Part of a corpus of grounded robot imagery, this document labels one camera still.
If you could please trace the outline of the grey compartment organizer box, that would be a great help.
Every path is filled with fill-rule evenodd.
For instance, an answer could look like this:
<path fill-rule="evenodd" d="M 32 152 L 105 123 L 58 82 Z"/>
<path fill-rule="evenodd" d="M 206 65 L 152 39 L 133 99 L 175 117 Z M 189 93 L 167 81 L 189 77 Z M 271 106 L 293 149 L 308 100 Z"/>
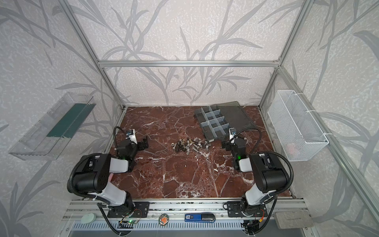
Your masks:
<path fill-rule="evenodd" d="M 208 142 L 229 140 L 230 124 L 227 115 L 227 107 L 217 104 L 204 106 L 194 111 L 194 117 L 197 118 Z"/>

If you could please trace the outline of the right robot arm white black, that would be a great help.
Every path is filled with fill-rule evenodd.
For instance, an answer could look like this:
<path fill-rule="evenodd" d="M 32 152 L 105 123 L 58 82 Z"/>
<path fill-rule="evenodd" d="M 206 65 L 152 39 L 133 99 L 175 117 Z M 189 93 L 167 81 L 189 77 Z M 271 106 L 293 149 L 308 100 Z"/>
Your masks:
<path fill-rule="evenodd" d="M 287 191 L 294 181 L 294 171 L 283 155 L 264 151 L 246 153 L 246 142 L 241 138 L 222 142 L 222 148 L 233 155 L 233 166 L 239 172 L 252 172 L 254 185 L 241 198 L 244 212 L 269 203 Z"/>

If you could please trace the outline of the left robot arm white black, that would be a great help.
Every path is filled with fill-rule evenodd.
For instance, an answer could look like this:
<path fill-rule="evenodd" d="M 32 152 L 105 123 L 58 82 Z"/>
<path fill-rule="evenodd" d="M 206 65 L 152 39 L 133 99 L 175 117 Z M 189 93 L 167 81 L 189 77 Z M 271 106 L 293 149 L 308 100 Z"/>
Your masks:
<path fill-rule="evenodd" d="M 94 153 L 83 156 L 74 166 L 67 189 L 79 197 L 100 200 L 111 208 L 134 209 L 131 194 L 117 188 L 109 181 L 110 174 L 131 172 L 139 151 L 149 147 L 148 138 L 141 142 L 128 137 L 117 147 L 117 156 L 109 153 Z"/>

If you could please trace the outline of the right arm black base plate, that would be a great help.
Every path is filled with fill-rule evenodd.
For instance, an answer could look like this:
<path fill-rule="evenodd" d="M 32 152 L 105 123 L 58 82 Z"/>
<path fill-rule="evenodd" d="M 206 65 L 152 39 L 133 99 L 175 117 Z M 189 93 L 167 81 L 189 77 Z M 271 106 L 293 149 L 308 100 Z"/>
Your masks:
<path fill-rule="evenodd" d="M 245 201 L 228 201 L 223 204 L 228 212 L 228 217 L 267 217 L 267 209 L 264 204 L 248 205 Z"/>

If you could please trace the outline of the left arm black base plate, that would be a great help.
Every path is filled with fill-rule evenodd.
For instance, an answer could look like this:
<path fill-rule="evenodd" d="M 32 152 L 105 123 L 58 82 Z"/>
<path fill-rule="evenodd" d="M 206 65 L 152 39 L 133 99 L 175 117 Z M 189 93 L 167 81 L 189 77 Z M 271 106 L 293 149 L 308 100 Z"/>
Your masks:
<path fill-rule="evenodd" d="M 108 218 L 147 218 L 149 212 L 150 202 L 137 201 L 131 207 L 126 205 L 110 206 L 107 214 Z"/>

